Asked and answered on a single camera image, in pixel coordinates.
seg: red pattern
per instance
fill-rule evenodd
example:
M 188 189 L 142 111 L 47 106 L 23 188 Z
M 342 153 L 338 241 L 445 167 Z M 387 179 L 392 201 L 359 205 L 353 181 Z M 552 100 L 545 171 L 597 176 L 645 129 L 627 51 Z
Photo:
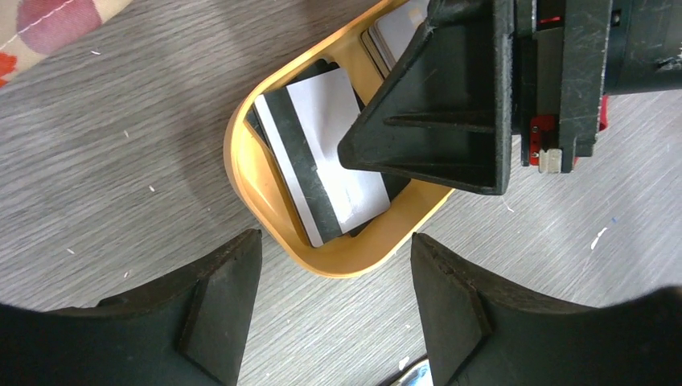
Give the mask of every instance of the red pattern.
M 2 77 L 14 72 L 16 70 L 17 66 L 17 57 L 14 55 L 7 55 L 5 53 L 0 52 L 0 87 L 4 86 L 7 84 L 6 80 L 3 80 Z

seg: patterned fabric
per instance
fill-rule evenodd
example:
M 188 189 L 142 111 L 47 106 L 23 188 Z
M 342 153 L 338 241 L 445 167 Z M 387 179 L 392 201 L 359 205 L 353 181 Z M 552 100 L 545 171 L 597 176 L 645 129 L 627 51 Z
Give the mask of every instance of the patterned fabric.
M 0 87 L 132 0 L 0 0 Z

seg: black magnetic stripe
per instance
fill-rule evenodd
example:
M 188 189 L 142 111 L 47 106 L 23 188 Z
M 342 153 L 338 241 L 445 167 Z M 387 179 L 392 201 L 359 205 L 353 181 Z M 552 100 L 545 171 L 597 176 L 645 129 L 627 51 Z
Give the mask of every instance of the black magnetic stripe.
M 317 164 L 308 146 L 289 92 L 285 88 L 269 92 L 265 94 L 265 101 L 277 124 L 277 131 L 322 241 L 326 243 L 341 236 L 339 221 L 336 219 L 329 195 L 319 179 Z

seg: black plastic bracket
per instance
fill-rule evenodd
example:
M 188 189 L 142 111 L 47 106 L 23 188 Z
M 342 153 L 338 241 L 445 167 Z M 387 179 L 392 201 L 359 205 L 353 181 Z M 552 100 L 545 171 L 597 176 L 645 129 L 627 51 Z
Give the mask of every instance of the black plastic bracket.
M 261 274 L 261 232 L 93 308 L 0 305 L 0 384 L 234 385 Z
M 682 288 L 595 309 L 551 298 L 415 234 L 412 274 L 433 384 L 682 381 Z
M 484 195 L 507 189 L 513 0 L 432 0 L 339 144 L 341 164 Z

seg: black plastic part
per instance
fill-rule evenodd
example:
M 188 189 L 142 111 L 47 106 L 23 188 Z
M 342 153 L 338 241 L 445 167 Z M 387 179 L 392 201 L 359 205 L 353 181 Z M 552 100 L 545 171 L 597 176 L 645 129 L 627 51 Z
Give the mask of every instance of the black plastic part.
M 484 195 L 510 170 L 513 0 L 432 0 L 339 144 L 341 164 Z
M 682 88 L 682 0 L 614 0 L 605 91 Z
M 682 288 L 594 309 L 533 292 L 415 234 L 433 384 L 682 384 Z
M 261 233 L 97 307 L 0 305 L 0 384 L 234 385 L 261 273 Z
M 558 138 L 562 173 L 573 170 L 576 157 L 591 157 L 597 143 L 610 16 L 610 0 L 566 2 Z

